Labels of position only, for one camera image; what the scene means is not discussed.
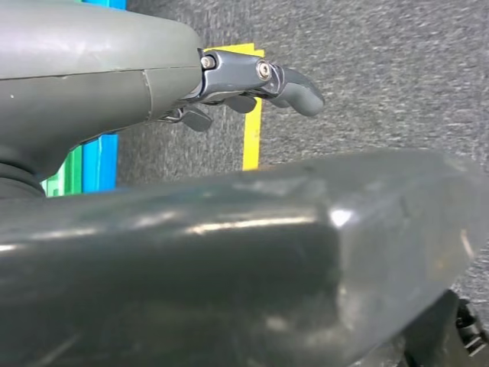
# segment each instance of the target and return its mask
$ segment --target yellow tape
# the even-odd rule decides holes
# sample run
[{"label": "yellow tape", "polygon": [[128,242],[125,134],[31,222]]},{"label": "yellow tape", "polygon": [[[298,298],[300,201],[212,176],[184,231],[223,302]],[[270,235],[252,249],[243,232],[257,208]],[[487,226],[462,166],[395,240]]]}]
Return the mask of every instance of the yellow tape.
[{"label": "yellow tape", "polygon": [[[231,46],[212,47],[212,50],[224,50],[240,54],[264,57],[264,50],[255,50],[254,44],[234,44]],[[260,141],[261,127],[261,99],[257,99],[257,106],[245,116],[243,137],[243,171],[256,170],[260,163]]]}]

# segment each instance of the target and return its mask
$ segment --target gray cover panel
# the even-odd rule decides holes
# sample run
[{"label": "gray cover panel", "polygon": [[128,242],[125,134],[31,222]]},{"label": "gray cover panel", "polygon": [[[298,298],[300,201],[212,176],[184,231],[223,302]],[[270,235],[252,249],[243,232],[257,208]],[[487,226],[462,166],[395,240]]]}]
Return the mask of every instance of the gray cover panel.
[{"label": "gray cover panel", "polygon": [[199,65],[199,37],[174,21],[74,2],[0,9],[0,79]]},{"label": "gray cover panel", "polygon": [[146,70],[145,75],[151,94],[149,120],[158,119],[171,109],[176,99],[184,97],[201,79],[200,67],[174,72],[168,69]]},{"label": "gray cover panel", "polygon": [[140,71],[0,81],[0,161],[42,180],[80,141],[149,115]]}]

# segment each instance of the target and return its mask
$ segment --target dark gray plastic surface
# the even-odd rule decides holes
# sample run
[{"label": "dark gray plastic surface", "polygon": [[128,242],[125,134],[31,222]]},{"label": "dark gray plastic surface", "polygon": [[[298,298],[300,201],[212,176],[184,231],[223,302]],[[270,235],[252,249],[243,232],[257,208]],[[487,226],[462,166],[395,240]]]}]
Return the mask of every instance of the dark gray plastic surface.
[{"label": "dark gray plastic surface", "polygon": [[174,68],[0,80],[0,162],[43,180],[81,141],[172,109],[200,76]]},{"label": "dark gray plastic surface", "polygon": [[199,47],[192,29],[167,19],[77,2],[0,0],[0,80],[200,67]]},{"label": "dark gray plastic surface", "polygon": [[[485,243],[488,191],[472,162],[379,151],[5,200],[0,323],[12,327],[4,328],[2,355],[26,356],[33,333],[55,336],[32,327],[43,321],[70,325],[59,343],[86,335],[90,345],[97,327],[124,335],[138,346],[126,359],[132,365],[348,365],[466,269]],[[104,321],[112,315],[127,323],[111,333]],[[17,349],[8,347],[14,336]]]},{"label": "dark gray plastic surface", "polygon": [[278,96],[270,99],[277,107],[293,107],[304,116],[315,116],[324,108],[322,94],[306,76],[284,67],[285,87]]}]

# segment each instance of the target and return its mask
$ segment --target screw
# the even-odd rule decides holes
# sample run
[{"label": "screw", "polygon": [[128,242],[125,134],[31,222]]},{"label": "screw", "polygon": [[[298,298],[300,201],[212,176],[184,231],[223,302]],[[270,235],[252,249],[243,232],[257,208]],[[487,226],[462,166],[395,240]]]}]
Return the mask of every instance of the screw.
[{"label": "screw", "polygon": [[272,77],[270,65],[266,60],[260,60],[257,63],[258,77],[263,81],[269,81]]},{"label": "screw", "polygon": [[209,70],[216,67],[216,61],[212,56],[204,56],[200,59],[200,63],[205,70]]}]

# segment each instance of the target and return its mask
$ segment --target blue block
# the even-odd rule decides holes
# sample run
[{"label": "blue block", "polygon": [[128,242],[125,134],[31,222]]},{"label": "blue block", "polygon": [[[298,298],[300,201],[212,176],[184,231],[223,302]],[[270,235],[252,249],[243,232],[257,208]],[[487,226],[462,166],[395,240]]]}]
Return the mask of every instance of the blue block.
[{"label": "blue block", "polygon": [[[126,8],[126,0],[85,0],[84,2],[109,8]],[[94,193],[115,188],[118,148],[118,137],[115,134],[103,135],[96,141],[84,145],[83,192]]]}]

